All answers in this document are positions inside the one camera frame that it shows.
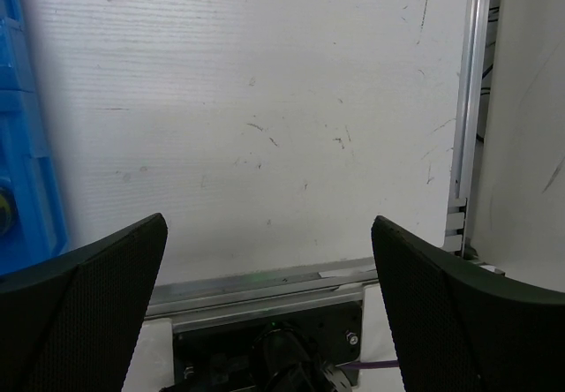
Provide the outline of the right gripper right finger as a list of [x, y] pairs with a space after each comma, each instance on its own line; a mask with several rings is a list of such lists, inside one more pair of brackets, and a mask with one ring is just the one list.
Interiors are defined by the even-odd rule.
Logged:
[[373, 255], [407, 391], [562, 391], [564, 295], [495, 274], [379, 215]]

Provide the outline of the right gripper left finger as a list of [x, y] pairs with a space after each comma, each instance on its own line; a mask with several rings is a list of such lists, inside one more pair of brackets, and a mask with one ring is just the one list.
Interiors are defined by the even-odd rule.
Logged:
[[2, 275], [1, 389], [121, 390], [167, 236], [156, 213]]

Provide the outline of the yellow-label brown bottle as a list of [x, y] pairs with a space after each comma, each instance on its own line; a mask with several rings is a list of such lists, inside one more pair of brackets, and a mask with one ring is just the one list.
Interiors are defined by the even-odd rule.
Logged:
[[12, 193], [2, 187], [0, 190], [0, 235], [4, 236], [15, 225], [17, 209]]

